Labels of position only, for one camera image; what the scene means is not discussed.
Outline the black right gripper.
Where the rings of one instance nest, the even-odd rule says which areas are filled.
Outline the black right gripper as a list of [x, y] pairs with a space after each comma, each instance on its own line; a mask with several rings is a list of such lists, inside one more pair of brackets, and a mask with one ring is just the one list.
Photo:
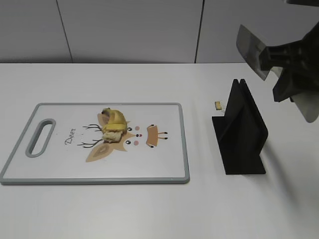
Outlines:
[[302, 39], [279, 46], [267, 46], [259, 55], [263, 71], [285, 68], [273, 87], [275, 102], [301, 93], [319, 92], [319, 23]]

